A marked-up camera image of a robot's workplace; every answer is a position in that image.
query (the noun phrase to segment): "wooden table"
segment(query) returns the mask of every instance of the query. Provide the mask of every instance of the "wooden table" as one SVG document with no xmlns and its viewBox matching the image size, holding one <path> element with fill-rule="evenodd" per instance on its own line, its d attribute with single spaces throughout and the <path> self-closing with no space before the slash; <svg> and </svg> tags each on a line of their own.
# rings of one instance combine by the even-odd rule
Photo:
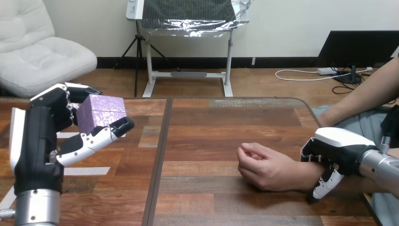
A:
<svg viewBox="0 0 399 226">
<path fill-rule="evenodd" d="M 22 105 L 0 98 L 0 200 L 14 181 L 7 150 L 11 107 Z M 61 225 L 376 225 L 361 195 L 331 193 L 308 205 L 303 193 L 261 192 L 237 171 L 243 142 L 299 160 L 319 126 L 298 99 L 134 99 L 125 105 L 136 127 L 73 165 L 111 168 L 105 176 L 65 177 Z"/>
</svg>

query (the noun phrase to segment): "white armchair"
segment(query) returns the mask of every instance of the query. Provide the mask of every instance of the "white armchair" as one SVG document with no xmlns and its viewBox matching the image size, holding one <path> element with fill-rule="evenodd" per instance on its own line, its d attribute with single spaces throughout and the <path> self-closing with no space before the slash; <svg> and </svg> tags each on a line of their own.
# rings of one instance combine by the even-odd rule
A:
<svg viewBox="0 0 399 226">
<path fill-rule="evenodd" d="M 93 52 L 54 35 L 42 0 L 0 0 L 0 87 L 31 97 L 96 68 Z"/>
</svg>

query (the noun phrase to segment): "power strip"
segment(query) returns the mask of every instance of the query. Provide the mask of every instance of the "power strip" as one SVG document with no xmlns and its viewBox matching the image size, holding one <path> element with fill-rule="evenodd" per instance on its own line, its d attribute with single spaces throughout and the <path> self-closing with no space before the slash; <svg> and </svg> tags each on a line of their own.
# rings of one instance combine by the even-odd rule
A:
<svg viewBox="0 0 399 226">
<path fill-rule="evenodd" d="M 319 73 L 319 75 L 326 75 L 326 74 L 336 74 L 336 71 L 338 71 L 338 69 L 336 67 L 325 67 L 325 68 L 319 68 L 317 69 L 317 72 Z"/>
</svg>

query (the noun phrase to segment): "black monitor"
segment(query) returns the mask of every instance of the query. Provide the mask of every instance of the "black monitor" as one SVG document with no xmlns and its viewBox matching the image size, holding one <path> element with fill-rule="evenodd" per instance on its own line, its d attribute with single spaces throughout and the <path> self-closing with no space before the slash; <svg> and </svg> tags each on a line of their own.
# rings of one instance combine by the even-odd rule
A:
<svg viewBox="0 0 399 226">
<path fill-rule="evenodd" d="M 318 67 L 381 67 L 390 61 L 399 46 L 399 31 L 331 31 L 320 51 Z M 336 80 L 357 84 L 360 77 L 338 77 Z"/>
</svg>

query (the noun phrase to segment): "rubik's cube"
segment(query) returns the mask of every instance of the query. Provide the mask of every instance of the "rubik's cube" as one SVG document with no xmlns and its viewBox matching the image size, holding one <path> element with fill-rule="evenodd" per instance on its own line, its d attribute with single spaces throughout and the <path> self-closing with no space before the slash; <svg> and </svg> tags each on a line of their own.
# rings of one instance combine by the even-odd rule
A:
<svg viewBox="0 0 399 226">
<path fill-rule="evenodd" d="M 89 95 L 77 111 L 79 131 L 86 135 L 96 126 L 108 126 L 123 117 L 125 104 L 119 97 Z"/>
</svg>

